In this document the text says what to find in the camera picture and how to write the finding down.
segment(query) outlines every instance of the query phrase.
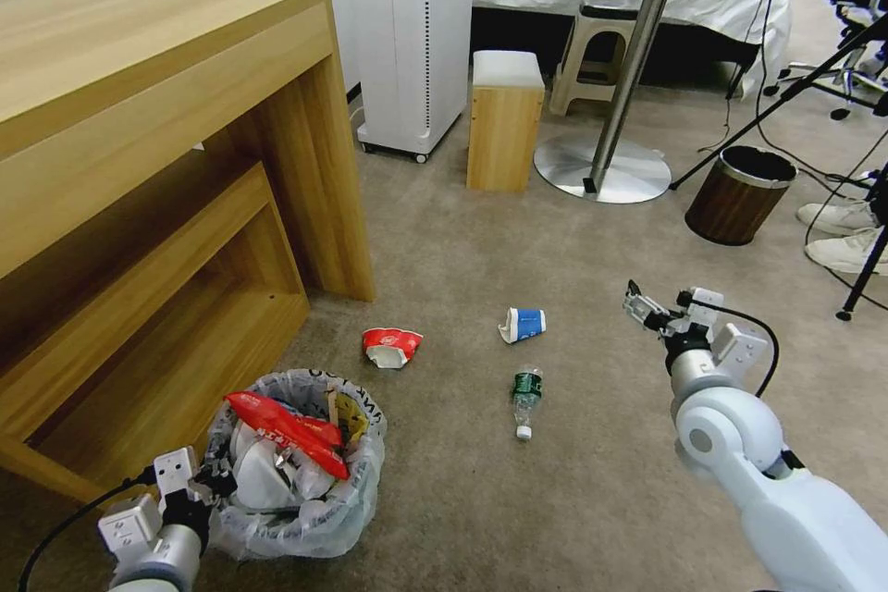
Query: robotic arm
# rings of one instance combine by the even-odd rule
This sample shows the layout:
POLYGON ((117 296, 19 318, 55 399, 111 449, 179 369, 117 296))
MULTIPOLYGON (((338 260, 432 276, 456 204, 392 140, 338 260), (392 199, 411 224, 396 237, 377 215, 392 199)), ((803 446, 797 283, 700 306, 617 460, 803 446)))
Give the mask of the robotic arm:
POLYGON ((210 513, 191 447, 154 459, 160 505, 144 494, 112 506, 99 532, 117 557, 110 592, 190 592, 206 550, 210 513))
POLYGON ((785 592, 885 590, 888 536, 850 495, 798 460, 774 412, 741 388, 767 342, 733 324, 713 337, 722 301, 693 289, 667 310, 634 282, 626 292, 625 311, 659 333, 667 350, 679 458, 724 489, 785 592))

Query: carpet floor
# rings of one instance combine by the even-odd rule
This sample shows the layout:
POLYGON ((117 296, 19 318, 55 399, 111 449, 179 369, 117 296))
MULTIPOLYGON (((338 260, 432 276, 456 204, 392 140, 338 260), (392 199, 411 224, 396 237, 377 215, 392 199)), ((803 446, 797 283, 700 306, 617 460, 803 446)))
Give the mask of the carpet floor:
MULTIPOLYGON (((819 61, 837 34, 826 3, 795 0, 789 56, 819 61)), ((821 169, 847 171, 884 121, 857 110, 837 123, 834 107, 807 92, 766 131, 821 169)), ((732 127, 753 108, 735 101, 732 127)), ((546 114, 540 138, 593 127, 604 111, 577 102, 567 118, 546 114)), ((662 150, 679 174, 721 137, 724 113, 711 88, 646 86, 625 136, 662 150)), ((753 135, 747 142, 762 145, 753 135)), ((198 590, 769 587, 734 507, 675 458, 663 351, 621 309, 629 278, 663 303, 691 285, 722 291, 729 306, 767 320, 783 345, 767 399, 787 441, 888 526, 888 384, 878 374, 886 313, 862 303, 851 324, 833 316, 846 288, 805 257, 794 217, 825 190, 800 176, 752 244, 726 248, 685 227, 702 176, 631 206, 569 197, 536 172, 523 195, 474 192, 464 186, 467 143, 463 114, 426 165, 357 154, 378 298, 315 294, 279 362, 349 377, 382 406, 389 430, 376 518, 333 561, 237 563, 211 552, 198 590), (504 344, 496 326, 511 305, 545 308, 548 332, 504 344), (361 332, 374 326, 425 335, 404 370, 376 370, 363 358, 361 332), (530 443, 515 438, 509 401, 522 363, 544 373, 530 443)), ((867 166, 879 167, 885 153, 867 166)), ((869 294, 888 302, 885 280, 875 278, 869 294)), ((0 472, 0 588, 12 587, 31 548, 74 508, 0 472)), ((31 589, 105 589, 111 570, 91 518, 45 553, 31 589)))

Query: crumpled paper cup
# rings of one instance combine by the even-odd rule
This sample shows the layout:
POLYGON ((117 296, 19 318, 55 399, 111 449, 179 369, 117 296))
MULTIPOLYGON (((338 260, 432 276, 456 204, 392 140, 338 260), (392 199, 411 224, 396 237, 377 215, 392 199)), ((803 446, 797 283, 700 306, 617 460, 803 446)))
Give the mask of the crumpled paper cup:
POLYGON ((512 344, 518 340, 533 338, 546 331, 546 313, 542 310, 509 308, 506 323, 499 327, 502 338, 512 344))
POLYGON ((423 336, 401 328, 368 328, 364 353, 376 367, 400 370, 413 358, 423 336))

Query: plastic stool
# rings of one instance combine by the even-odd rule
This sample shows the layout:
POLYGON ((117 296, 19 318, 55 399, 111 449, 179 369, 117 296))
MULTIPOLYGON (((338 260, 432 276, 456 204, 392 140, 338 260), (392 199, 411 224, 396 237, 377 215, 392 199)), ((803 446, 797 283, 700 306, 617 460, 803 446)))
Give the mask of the plastic stool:
POLYGON ((474 60, 465 185, 472 190, 524 191, 546 91, 537 56, 476 51, 474 60))
POLYGON ((567 107, 575 99, 609 102, 620 75, 620 65, 626 47, 632 38, 635 18, 633 9, 612 9, 583 5, 573 19, 573 29, 564 47, 564 57, 555 73, 549 111, 556 116, 567 113, 567 107), (584 62, 589 42, 600 34, 616 33, 617 43, 609 62, 584 62))

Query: wooden desk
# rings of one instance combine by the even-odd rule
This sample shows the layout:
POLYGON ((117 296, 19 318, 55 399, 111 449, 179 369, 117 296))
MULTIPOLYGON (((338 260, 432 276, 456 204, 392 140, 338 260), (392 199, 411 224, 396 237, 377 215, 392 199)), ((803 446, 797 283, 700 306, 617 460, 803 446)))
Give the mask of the wooden desk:
POLYGON ((0 228, 0 463, 89 500, 374 296, 330 0, 0 0, 0 228))

